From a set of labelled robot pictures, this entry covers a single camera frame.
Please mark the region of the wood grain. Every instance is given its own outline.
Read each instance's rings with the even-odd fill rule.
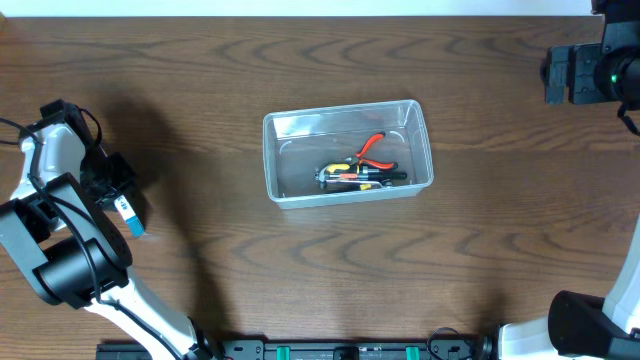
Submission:
[[[102,121],[151,206],[150,235],[129,239],[135,268],[211,333],[481,331],[544,315],[562,289],[603,296],[622,266],[637,140],[614,104],[546,106],[539,77],[547,47],[600,34],[597,18],[10,19],[0,114],[27,124],[62,97]],[[264,115],[407,98],[435,166],[419,196],[269,200]],[[0,148],[2,198],[22,161]],[[89,359],[127,339],[46,305],[4,250],[0,298],[0,358]]]

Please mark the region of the white wall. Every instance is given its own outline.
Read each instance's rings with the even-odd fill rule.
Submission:
[[[0,0],[13,16],[589,15],[590,0]]]

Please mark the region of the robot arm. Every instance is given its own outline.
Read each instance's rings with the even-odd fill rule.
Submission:
[[[542,69],[547,104],[586,105],[619,101],[617,117],[634,135],[640,130],[627,111],[640,110],[640,2],[592,0],[604,15],[601,43],[549,48]]]
[[[638,359],[639,334],[640,217],[622,271],[605,299],[561,292],[549,317],[500,328],[497,355],[501,360]]]
[[[47,303],[104,316],[154,359],[214,358],[192,321],[136,276],[127,243],[103,212],[133,186],[133,172],[96,146],[75,105],[58,101],[43,109],[43,120],[21,134],[26,161],[11,201],[0,206],[0,244]],[[70,224],[77,237],[40,248]]]
[[[127,275],[127,285],[113,287],[102,294],[103,299],[116,302],[122,308],[118,310],[92,299],[91,305],[85,309],[107,318],[123,329],[144,346],[153,359],[174,359],[174,354],[180,354],[180,359],[199,359],[196,351],[200,348],[199,351],[204,352],[203,349],[208,345],[191,320],[169,308],[136,276],[131,267],[127,269]],[[135,319],[125,311],[132,313]],[[200,358],[212,358],[211,354],[203,355]]]

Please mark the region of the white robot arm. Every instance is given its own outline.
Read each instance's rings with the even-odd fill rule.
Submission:
[[[46,302],[104,316],[154,359],[215,358],[192,321],[136,276],[124,238],[102,211],[119,202],[121,214],[135,215],[124,195],[133,172],[106,156],[77,106],[60,100],[41,112],[43,120],[22,128],[26,160],[11,201],[0,206],[0,243]],[[64,226],[71,238],[39,247]]]
[[[640,331],[640,217],[622,271],[613,289],[604,299],[602,314],[629,335],[629,343],[626,346],[632,348],[635,343],[635,348],[640,351],[638,342],[632,340]],[[553,346],[549,326],[549,319],[546,316],[521,324],[503,326],[498,335],[498,358],[501,360],[567,359],[566,356],[559,355],[558,350]],[[611,342],[609,346],[620,346],[620,343]],[[574,358],[595,359],[590,356]]]

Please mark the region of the clear plastic container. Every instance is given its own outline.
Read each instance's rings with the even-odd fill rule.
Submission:
[[[282,209],[414,196],[433,182],[429,137],[415,100],[271,113],[263,131],[267,192]],[[315,174],[320,169],[354,155],[381,131],[386,137],[366,157],[396,161],[406,180],[394,180],[390,188],[340,193],[319,187]]]

